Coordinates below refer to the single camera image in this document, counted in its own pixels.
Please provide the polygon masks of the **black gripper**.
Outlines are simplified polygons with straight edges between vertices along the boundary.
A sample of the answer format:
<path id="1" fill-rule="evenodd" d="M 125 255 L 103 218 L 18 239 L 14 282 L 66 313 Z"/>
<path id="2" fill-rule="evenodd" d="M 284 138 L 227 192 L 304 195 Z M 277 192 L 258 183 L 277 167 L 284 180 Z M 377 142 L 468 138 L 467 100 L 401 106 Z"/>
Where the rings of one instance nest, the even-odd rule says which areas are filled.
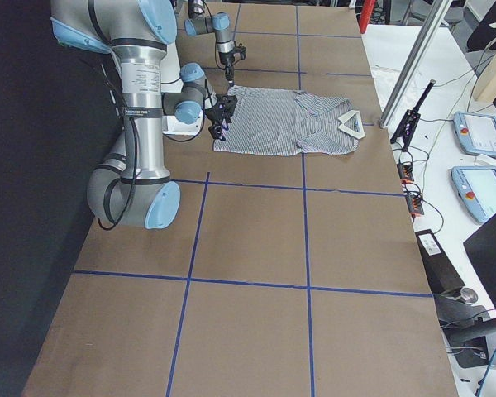
<path id="1" fill-rule="evenodd" d="M 235 41 L 217 43 L 217 67 L 225 70 L 225 79 L 230 87 L 234 86 L 234 66 L 236 62 L 246 58 L 246 52 L 246 47 Z"/>
<path id="2" fill-rule="evenodd" d="M 225 141 L 223 123 L 231 123 L 237 105 L 236 95 L 217 95 L 216 102 L 205 111 L 212 122 L 208 131 L 213 140 Z"/>

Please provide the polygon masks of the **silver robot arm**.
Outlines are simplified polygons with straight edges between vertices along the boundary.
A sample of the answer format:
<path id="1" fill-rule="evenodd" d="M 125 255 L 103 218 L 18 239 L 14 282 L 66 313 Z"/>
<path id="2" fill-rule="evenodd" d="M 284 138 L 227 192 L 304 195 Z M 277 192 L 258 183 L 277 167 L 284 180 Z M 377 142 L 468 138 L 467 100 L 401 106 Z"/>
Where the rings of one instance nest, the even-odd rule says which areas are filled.
<path id="1" fill-rule="evenodd" d="M 121 82 L 122 133 L 88 182 L 99 226 L 168 227 L 180 200 L 164 163 L 165 139 L 180 125 L 206 127 L 222 140 L 237 99 L 218 94 L 200 65 L 179 63 L 171 1 L 54 1 L 51 22 L 61 45 L 110 55 Z"/>
<path id="2" fill-rule="evenodd" d="M 217 67 L 224 71 L 228 85 L 233 87 L 235 65 L 246 58 L 247 49 L 235 42 L 229 15 L 225 12 L 212 14 L 205 1 L 188 1 L 184 30 L 189 36 L 214 35 Z"/>

